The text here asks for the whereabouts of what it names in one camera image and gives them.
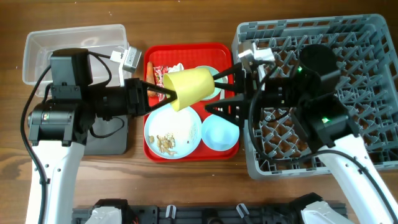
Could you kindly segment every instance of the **gray basket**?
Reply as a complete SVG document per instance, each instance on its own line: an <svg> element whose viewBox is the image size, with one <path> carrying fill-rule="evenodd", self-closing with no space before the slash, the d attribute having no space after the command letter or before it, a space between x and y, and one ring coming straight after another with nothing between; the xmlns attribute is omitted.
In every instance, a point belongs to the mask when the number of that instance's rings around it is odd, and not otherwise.
<svg viewBox="0 0 398 224"><path fill-rule="evenodd" d="M398 59L385 19L378 14L359 16L287 19L244 22L238 25L232 44L234 63L239 62L238 44L245 40L258 47L271 47L280 67L273 77L287 77L297 63L299 49L324 44L338 56L343 75L337 97L358 123L368 153L377 169L398 168ZM264 110L266 119L283 110ZM255 136L263 150L274 159L300 157L310 153L294 133L290 116L278 122L261 121ZM330 171L314 157L290 167L269 164L255 152L247 129L244 145L249 175L253 179L303 177Z"/></svg>

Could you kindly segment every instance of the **green light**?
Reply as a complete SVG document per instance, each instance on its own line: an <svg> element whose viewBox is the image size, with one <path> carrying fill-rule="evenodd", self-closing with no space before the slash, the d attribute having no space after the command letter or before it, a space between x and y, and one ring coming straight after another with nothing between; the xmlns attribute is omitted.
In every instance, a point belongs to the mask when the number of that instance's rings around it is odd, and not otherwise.
<svg viewBox="0 0 398 224"><path fill-rule="evenodd" d="M322 122L323 122L323 124L325 124L325 123L327 123L327 122L329 122L330 120L327 118L327 117L323 117L322 118Z"/></svg>

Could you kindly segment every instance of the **plate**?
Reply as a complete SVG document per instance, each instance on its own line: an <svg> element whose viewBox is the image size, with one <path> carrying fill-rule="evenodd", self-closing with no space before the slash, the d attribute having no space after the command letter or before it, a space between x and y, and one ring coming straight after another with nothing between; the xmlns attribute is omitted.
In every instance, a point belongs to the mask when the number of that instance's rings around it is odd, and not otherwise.
<svg viewBox="0 0 398 224"><path fill-rule="evenodd" d="M213 76L219 74L219 72L217 71L217 69L215 69L215 68L213 68L213 67L210 67L210 66L207 66L207 65L197 66L196 68L207 68L207 69L210 71L211 75L213 75ZM218 82L218 83L228 83L228 78L227 78L227 77L219 78L219 79L215 80L215 82ZM210 100L210 99L213 99L214 97L216 97L216 96L220 93L220 91L221 91L220 88L215 88L215 89L214 89L214 92L213 92L210 96L206 96L206 97L204 97L202 100Z"/></svg>
<svg viewBox="0 0 398 224"><path fill-rule="evenodd" d="M203 122L201 136L205 145L210 149L227 151L237 143L239 127L212 114Z"/></svg>
<svg viewBox="0 0 398 224"><path fill-rule="evenodd" d="M175 139L175 147L169 149L177 152L170 156L161 153L157 147L157 136L165 136L172 133ZM154 137L154 142L149 142L149 136ZM145 142L156 155L165 159L180 159L193 152L201 141L201 119L191 107L176 112L170 103L153 111L144 126Z"/></svg>

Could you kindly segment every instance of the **wooden tabletop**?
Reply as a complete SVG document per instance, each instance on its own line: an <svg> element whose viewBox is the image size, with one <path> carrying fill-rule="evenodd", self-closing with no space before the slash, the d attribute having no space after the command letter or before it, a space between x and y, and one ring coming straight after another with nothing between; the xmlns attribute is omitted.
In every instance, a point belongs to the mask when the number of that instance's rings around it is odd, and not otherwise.
<svg viewBox="0 0 398 224"><path fill-rule="evenodd" d="M0 223L24 223L29 197L32 164L19 132L21 111L32 91L21 78L29 32L123 24L129 43L142 50L153 45L193 42L221 42L231 47L241 22L379 13L386 18L392 39L398 44L397 1L0 2ZM75 207L93 205L101 198L126 198L131 205L260 204L289 202L310 192L325 200L347 203L331 175L252 180L242 149L227 161L153 163L142 150L142 125L142 118L131 121L130 146L124 155L83 158L76 182ZM381 176L397 197L398 171L381 172ZM350 207L349 217L356 220Z"/></svg>

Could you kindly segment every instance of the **yellow object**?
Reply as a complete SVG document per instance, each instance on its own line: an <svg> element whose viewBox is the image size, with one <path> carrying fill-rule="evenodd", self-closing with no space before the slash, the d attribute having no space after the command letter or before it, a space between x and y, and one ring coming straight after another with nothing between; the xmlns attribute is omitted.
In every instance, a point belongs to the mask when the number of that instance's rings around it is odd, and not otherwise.
<svg viewBox="0 0 398 224"><path fill-rule="evenodd" d="M214 79L207 68L166 73L163 85L177 93L177 99L171 102L175 111L182 110L214 92Z"/></svg>

